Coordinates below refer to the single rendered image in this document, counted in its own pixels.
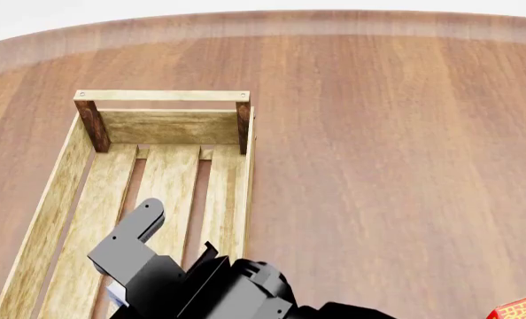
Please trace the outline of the red printed box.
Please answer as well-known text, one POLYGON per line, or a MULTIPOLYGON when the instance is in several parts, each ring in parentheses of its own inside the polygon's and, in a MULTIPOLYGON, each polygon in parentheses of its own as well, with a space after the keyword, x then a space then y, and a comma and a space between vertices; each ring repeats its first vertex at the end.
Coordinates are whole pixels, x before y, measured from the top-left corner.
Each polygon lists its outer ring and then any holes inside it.
POLYGON ((486 319, 526 319, 526 297, 495 307, 486 319))

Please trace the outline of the white blue cream cheese box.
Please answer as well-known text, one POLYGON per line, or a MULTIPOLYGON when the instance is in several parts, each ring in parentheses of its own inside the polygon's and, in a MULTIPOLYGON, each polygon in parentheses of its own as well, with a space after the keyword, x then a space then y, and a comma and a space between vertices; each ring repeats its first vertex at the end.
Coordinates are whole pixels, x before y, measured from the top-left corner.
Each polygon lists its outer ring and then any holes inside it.
POLYGON ((129 307, 128 302, 126 301, 126 289, 124 286, 121 286, 118 282, 112 281, 107 287, 107 294, 109 299, 117 307, 129 307))

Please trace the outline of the wooden slatted crate tray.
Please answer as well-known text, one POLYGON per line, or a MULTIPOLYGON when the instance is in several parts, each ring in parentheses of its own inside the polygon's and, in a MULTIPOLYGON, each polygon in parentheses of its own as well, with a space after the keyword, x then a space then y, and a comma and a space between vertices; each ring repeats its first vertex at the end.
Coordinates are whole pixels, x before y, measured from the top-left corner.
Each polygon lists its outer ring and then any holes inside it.
POLYGON ((90 319, 100 276, 87 253, 110 233, 145 160, 138 200, 158 198, 164 225, 149 241, 184 256, 201 160, 212 162, 201 238, 244 256, 254 167, 246 91, 81 89, 74 116, 0 294, 0 319, 90 319))

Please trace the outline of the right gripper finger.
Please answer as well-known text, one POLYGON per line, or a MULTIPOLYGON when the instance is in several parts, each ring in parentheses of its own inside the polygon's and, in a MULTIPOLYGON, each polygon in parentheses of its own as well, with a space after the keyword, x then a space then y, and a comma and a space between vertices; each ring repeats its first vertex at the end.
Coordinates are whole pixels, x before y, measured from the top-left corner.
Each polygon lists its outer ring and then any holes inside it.
POLYGON ((206 241, 205 250, 188 270, 176 293, 176 319, 206 319, 215 307, 230 268, 228 257, 217 255, 217 249, 206 241))
POLYGON ((127 286, 155 253, 146 242, 163 225, 164 207, 147 198, 127 214, 89 254, 97 270, 127 286))

